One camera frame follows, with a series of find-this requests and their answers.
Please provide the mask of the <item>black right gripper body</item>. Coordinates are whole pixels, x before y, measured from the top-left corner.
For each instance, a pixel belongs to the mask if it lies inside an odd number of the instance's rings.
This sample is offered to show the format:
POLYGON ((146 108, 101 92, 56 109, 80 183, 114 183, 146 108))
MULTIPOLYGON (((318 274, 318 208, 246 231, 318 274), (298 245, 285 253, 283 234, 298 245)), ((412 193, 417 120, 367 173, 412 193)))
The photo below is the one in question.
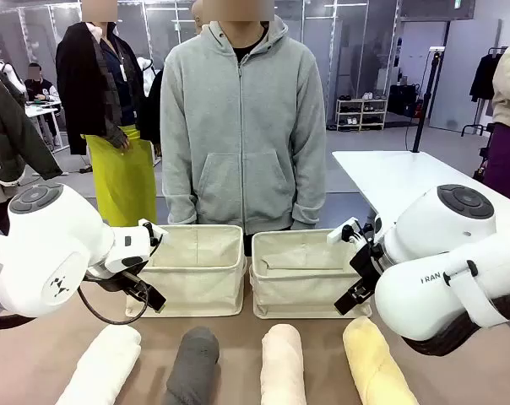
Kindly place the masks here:
POLYGON ((356 249, 355 255, 350 260, 350 266, 364 281, 377 281, 383 272, 378 262, 383 258, 383 245, 360 235, 351 236, 349 243, 356 249))

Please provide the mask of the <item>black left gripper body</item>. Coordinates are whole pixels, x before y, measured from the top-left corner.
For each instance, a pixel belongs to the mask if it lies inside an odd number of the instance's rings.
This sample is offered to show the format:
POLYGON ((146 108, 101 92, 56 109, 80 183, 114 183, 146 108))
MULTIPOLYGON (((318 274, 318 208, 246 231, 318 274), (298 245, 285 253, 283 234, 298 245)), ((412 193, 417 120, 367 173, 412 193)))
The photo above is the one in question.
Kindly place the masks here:
POLYGON ((134 299, 150 298, 150 286, 143 279, 127 271, 121 272, 120 275, 123 282, 122 290, 127 295, 132 296, 134 299))

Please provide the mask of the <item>hand of black-coat person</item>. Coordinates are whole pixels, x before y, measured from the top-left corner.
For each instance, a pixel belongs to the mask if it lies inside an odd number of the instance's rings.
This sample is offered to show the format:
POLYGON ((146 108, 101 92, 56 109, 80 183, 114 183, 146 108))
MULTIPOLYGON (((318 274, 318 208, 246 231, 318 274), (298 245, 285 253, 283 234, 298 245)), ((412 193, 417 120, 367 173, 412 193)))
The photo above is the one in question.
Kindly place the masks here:
POLYGON ((128 136, 120 128, 118 128, 116 131, 114 131, 112 133, 111 139, 109 140, 109 142, 116 149, 129 149, 129 147, 130 147, 128 136))

